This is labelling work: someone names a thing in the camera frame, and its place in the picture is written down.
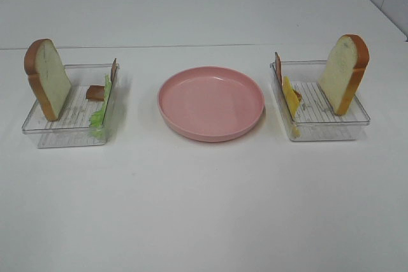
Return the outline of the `white bread slice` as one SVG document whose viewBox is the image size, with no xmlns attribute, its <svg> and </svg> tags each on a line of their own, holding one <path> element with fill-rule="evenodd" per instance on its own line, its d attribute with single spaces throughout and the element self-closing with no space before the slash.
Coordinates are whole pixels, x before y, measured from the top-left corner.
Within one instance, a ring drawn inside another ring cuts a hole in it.
<svg viewBox="0 0 408 272">
<path fill-rule="evenodd" d="M 368 48 L 356 34 L 341 36 L 330 51 L 318 84 L 336 115 L 347 113 L 369 60 Z"/>
<path fill-rule="evenodd" d="M 45 118 L 58 120 L 71 82 L 50 39 L 38 39 L 30 45 L 24 57 L 24 70 Z"/>
</svg>

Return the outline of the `clear left plastic container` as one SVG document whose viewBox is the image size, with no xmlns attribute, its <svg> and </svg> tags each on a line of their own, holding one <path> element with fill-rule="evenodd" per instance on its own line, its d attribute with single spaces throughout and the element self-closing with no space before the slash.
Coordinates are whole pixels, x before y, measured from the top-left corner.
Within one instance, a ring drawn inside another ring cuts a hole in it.
<svg viewBox="0 0 408 272">
<path fill-rule="evenodd" d="M 102 101 L 86 99 L 91 85 L 105 85 L 105 75 L 110 75 L 112 64 L 70 64 L 65 65 L 66 74 L 71 81 L 71 90 L 66 98 L 58 120 L 48 121 L 39 102 L 35 102 L 22 126 L 38 148 L 83 147 L 103 145 L 107 142 L 112 126 L 112 117 L 117 96 L 116 83 L 119 64 L 112 85 L 103 131 L 105 137 L 98 140 L 92 134 L 89 118 L 101 108 Z"/>
</svg>

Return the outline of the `pink round plate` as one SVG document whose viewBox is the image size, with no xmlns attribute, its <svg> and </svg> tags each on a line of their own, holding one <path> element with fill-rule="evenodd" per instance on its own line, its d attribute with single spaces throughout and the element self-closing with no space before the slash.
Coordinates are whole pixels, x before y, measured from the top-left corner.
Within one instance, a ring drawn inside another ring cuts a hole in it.
<svg viewBox="0 0 408 272">
<path fill-rule="evenodd" d="M 229 68 L 203 66 L 173 75 L 157 94 L 168 127 L 197 141 L 241 137 L 260 120 L 265 98 L 258 84 Z"/>
</svg>

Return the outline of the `brown bacon strip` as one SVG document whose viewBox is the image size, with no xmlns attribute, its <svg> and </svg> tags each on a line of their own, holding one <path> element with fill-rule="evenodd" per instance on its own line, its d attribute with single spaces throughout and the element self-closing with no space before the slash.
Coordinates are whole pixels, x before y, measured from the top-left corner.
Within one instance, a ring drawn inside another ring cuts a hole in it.
<svg viewBox="0 0 408 272">
<path fill-rule="evenodd" d="M 107 99 L 109 99 L 112 85 L 115 81 L 117 69 L 117 59 L 114 59 L 111 66 L 110 75 L 105 76 L 105 85 L 91 85 L 87 89 L 86 99 L 91 101 L 106 101 Z"/>
</svg>

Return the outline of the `clear right plastic container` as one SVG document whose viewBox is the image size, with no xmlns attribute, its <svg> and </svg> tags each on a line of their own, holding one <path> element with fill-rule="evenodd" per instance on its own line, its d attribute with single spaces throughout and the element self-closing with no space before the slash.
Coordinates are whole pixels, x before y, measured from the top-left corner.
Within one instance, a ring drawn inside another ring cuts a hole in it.
<svg viewBox="0 0 408 272">
<path fill-rule="evenodd" d="M 357 97 L 353 97 L 345 115 L 336 115 L 318 85 L 326 66 L 325 61 L 282 61 L 282 76 L 287 76 L 292 88 L 302 99 L 292 117 L 276 75 L 272 70 L 272 90 L 288 138 L 291 141 L 347 141 L 356 140 L 370 124 L 370 117 Z"/>
</svg>

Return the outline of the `clear plastic container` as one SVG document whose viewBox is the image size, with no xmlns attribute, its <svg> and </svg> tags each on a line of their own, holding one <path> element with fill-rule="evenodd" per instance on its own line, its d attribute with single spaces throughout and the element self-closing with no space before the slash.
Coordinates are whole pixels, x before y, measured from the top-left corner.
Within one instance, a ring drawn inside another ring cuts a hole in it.
<svg viewBox="0 0 408 272">
<path fill-rule="evenodd" d="M 35 102 L 22 126 L 38 148 L 83 147 L 103 145 L 107 142 L 112 126 L 112 117 L 117 96 L 116 83 L 119 64 L 112 85 L 103 131 L 105 137 L 98 140 L 92 134 L 89 118 L 101 108 L 102 101 L 86 99 L 91 85 L 105 85 L 105 75 L 110 75 L 112 64 L 70 64 L 65 65 L 66 74 L 71 81 L 71 90 L 66 98 L 58 120 L 48 121 L 39 102 Z"/>
<path fill-rule="evenodd" d="M 325 61 L 282 61 L 282 76 L 287 76 L 292 88 L 302 99 L 292 117 L 276 75 L 272 70 L 272 90 L 288 138 L 291 141 L 347 141 L 356 140 L 370 124 L 370 117 L 357 97 L 353 97 L 345 115 L 336 115 L 318 85 L 326 66 Z"/>
</svg>

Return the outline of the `yellow cheese slice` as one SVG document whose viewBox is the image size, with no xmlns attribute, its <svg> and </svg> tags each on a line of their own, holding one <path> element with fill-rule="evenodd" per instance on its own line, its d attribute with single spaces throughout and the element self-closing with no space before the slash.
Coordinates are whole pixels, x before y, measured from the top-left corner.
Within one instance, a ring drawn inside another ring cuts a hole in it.
<svg viewBox="0 0 408 272">
<path fill-rule="evenodd" d="M 299 96 L 297 91 L 292 88 L 289 78 L 285 76 L 282 81 L 282 92 L 285 99 L 285 107 L 283 112 L 284 125 L 290 140 L 298 140 L 301 136 L 299 128 L 297 128 L 296 111 L 300 106 L 302 96 Z"/>
</svg>

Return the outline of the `green lettuce leaf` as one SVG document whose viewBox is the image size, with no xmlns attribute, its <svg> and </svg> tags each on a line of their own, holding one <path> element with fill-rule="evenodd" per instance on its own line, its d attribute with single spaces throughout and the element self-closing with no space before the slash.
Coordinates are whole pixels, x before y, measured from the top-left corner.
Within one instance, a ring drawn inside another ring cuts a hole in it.
<svg viewBox="0 0 408 272">
<path fill-rule="evenodd" d="M 91 134 L 98 140 L 102 140 L 105 137 L 103 131 L 103 121 L 105 119 L 106 109 L 112 90 L 112 81 L 109 75 L 105 75 L 105 85 L 102 89 L 98 89 L 103 95 L 102 105 L 98 111 L 92 113 L 89 118 L 89 126 L 92 128 Z"/>
</svg>

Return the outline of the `pink bacon strip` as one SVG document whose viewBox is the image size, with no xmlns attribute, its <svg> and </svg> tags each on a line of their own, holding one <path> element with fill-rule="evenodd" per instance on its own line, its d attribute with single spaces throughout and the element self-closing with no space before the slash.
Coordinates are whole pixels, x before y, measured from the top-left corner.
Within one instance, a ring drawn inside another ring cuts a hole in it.
<svg viewBox="0 0 408 272">
<path fill-rule="evenodd" d="M 275 71 L 277 73 L 277 79 L 280 83 L 280 87 L 283 87 L 282 73 L 281 73 L 281 59 L 277 52 L 275 52 L 274 54 L 275 54 Z M 293 89 L 293 92 L 295 93 L 298 101 L 300 102 L 302 100 L 302 95 L 299 92 L 297 92 L 295 89 Z"/>
</svg>

